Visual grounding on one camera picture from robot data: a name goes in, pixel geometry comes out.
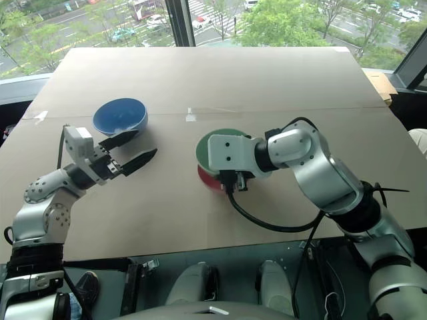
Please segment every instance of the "white car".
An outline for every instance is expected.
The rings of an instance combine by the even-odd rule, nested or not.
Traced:
[[[410,9],[400,9],[398,12],[399,16],[407,18],[407,20],[415,21],[413,19],[421,20],[421,11],[410,8]]]
[[[148,25],[160,25],[160,24],[166,24],[166,17],[163,15],[152,15],[150,18],[147,19]]]
[[[420,20],[420,18],[419,18],[419,17],[413,17],[413,18],[411,18],[411,19],[407,19],[407,18],[405,18],[405,17],[401,17],[401,18],[399,19],[399,22],[400,22],[400,23],[405,23],[405,22],[409,22],[409,21],[413,21],[413,22],[420,22],[421,20]]]
[[[245,10],[249,11],[258,3],[259,0],[245,0]]]
[[[194,29],[201,29],[203,27],[206,27],[207,25],[211,24],[212,20],[207,17],[197,17],[195,20],[191,23],[193,25]]]
[[[375,11],[375,12],[377,12],[379,14],[380,11],[381,11],[381,6],[379,6],[379,5],[375,4],[375,3],[371,3],[370,5],[367,5],[365,7],[365,10],[367,10],[367,11]]]

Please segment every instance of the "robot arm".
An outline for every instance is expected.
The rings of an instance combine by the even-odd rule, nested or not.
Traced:
[[[268,177],[272,171],[290,168],[304,195],[337,223],[373,270],[370,298],[378,316],[424,319],[427,273],[413,262],[408,234],[373,198],[372,186],[331,155],[311,121],[297,118],[266,133],[266,140],[212,135],[208,153],[209,166],[220,176],[222,171],[235,173],[239,190],[246,190],[248,173]],[[405,307],[397,307],[396,301],[405,301]]]
[[[0,319],[56,319],[66,297],[56,294],[63,284],[63,244],[71,223],[72,205],[95,184],[104,185],[120,174],[143,167],[157,149],[140,153],[119,165],[109,150],[137,133],[124,131],[93,146],[87,129],[63,128],[65,148],[75,163],[38,178],[24,192],[24,205],[13,220],[13,246],[1,293]]]

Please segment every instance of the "tree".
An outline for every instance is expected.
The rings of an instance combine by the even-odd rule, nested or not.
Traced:
[[[5,30],[11,38],[16,39],[24,37],[28,42],[27,29],[34,25],[38,20],[34,20],[21,11],[14,10],[5,14],[1,28]]]
[[[312,29],[316,20],[313,5],[300,0],[261,0],[249,13],[244,13],[240,25],[243,32],[236,42],[246,47],[304,47],[328,45]]]
[[[362,14],[365,21],[358,30],[363,34],[361,46],[356,52],[356,57],[360,59],[364,52],[375,45],[379,45],[390,37],[393,28],[396,27],[397,21],[390,14],[393,1],[377,0],[376,4],[380,7],[377,10],[362,7]]]
[[[213,9],[213,28],[224,40],[228,27],[234,25],[234,17],[244,5],[242,0],[206,0],[206,11]]]
[[[352,3],[349,0],[315,0],[315,4],[318,6],[319,14],[325,25],[323,31],[323,39],[325,39],[332,22],[342,14],[344,7],[349,7]]]
[[[404,54],[390,47],[372,47],[360,60],[363,68],[395,70],[402,62]]]
[[[94,20],[102,25],[102,35],[107,43],[112,43],[111,38],[114,33],[114,27],[119,24],[116,16],[111,16],[109,8],[111,3],[108,1],[100,1],[95,5],[86,5],[85,11],[90,16],[89,20]]]
[[[61,45],[60,26],[44,24],[28,33],[31,43],[24,43],[21,50],[21,58],[29,63],[24,66],[25,72],[30,74],[39,69],[53,72],[63,57]]]
[[[405,45],[406,50],[411,50],[418,38],[427,29],[427,20],[421,22],[409,21],[400,28],[399,41]]]
[[[0,37],[0,48],[19,68],[21,68],[20,63],[17,62],[15,55],[8,50],[7,46],[19,37],[23,37],[29,42],[26,28],[34,23],[35,20],[28,18],[28,16],[18,10],[7,11],[0,16],[0,30],[4,31],[4,35]]]

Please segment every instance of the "window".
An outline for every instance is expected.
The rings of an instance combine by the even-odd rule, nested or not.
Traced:
[[[2,0],[0,79],[53,72],[74,47],[174,46],[164,0]]]
[[[199,16],[212,20],[195,28],[197,45],[347,46],[362,67],[376,69],[395,70],[427,28],[423,1],[417,5],[406,0],[188,3],[194,21]]]
[[[0,79],[52,72],[72,47],[174,45],[346,46],[362,67],[412,72],[426,11],[427,0],[1,0]]]

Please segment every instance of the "cardboard sheet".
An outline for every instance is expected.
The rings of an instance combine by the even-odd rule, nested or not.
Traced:
[[[55,169],[62,125],[95,141],[96,109],[133,97],[148,109],[147,131],[113,156],[123,162],[157,147],[129,177],[94,186],[72,209],[65,259],[94,259],[305,239],[246,221],[199,180],[195,146],[206,133],[253,136],[295,117],[311,119],[332,153],[360,178],[410,189],[388,195],[405,228],[427,226],[427,163],[347,51],[336,48],[72,49],[0,150],[0,228],[12,223],[28,183]],[[63,164],[69,162],[64,153]],[[290,170],[250,181],[236,199],[281,225],[311,221],[317,209]],[[316,237],[341,235],[325,219]],[[0,241],[0,262],[11,248]]]

